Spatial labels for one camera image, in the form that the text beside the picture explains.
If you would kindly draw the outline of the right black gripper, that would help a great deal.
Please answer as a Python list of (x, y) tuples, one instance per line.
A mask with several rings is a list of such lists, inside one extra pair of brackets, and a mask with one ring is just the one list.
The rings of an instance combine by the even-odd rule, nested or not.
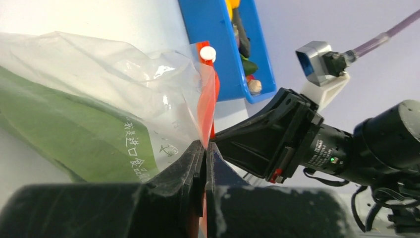
[(224, 160), (267, 182), (284, 183), (323, 122), (318, 109), (308, 97), (280, 88), (259, 112), (218, 132), (211, 142)]

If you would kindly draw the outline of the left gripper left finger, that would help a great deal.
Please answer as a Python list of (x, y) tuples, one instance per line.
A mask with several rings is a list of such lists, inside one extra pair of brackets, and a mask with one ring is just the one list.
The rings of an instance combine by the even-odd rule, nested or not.
[(50, 183), (17, 190), (0, 213), (3, 238), (195, 238), (206, 152), (192, 142), (145, 183)]

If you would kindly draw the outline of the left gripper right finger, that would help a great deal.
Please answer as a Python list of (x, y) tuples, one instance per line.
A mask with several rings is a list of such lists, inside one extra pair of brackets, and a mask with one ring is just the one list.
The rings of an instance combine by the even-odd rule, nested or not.
[(210, 143), (207, 236), (210, 238), (356, 238), (344, 201), (330, 189), (247, 183)]

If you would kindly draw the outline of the green leafy vegetable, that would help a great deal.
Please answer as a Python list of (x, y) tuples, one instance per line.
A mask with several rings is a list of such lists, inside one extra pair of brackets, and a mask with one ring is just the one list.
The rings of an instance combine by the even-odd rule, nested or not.
[(0, 126), (76, 182), (147, 182), (159, 173), (139, 119), (0, 70)]

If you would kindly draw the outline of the grey fish toy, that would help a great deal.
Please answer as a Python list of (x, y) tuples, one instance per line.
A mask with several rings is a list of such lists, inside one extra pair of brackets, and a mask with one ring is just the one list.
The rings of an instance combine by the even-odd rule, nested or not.
[(234, 33), (234, 37), (237, 43), (239, 53), (243, 57), (249, 58), (251, 54), (250, 40), (246, 35), (246, 31), (244, 29), (242, 20), (238, 12), (235, 12), (233, 14), (231, 22), (232, 22), (233, 33)]

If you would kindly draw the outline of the clear zip bag orange zipper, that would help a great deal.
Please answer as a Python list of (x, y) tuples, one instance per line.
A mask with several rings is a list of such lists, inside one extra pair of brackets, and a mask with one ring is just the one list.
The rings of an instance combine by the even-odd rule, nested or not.
[(146, 126), (159, 173), (193, 141), (212, 136), (218, 76), (199, 42), (147, 55), (127, 42), (64, 32), (1, 33), (0, 68), (51, 89), (107, 104)]

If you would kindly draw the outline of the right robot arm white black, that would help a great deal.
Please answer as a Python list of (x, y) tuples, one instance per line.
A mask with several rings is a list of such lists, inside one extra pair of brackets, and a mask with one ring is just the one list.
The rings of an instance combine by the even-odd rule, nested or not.
[(326, 125), (320, 106), (303, 94), (281, 88), (256, 115), (218, 132), (223, 158), (271, 183), (283, 183), (298, 166), (313, 178), (319, 171), (336, 181), (328, 186), (358, 184), (371, 189), (374, 206), (366, 221), (351, 210), (359, 228), (368, 232), (382, 208), (392, 213), (396, 234), (420, 235), (420, 104), (404, 100), (358, 124), (352, 133)]

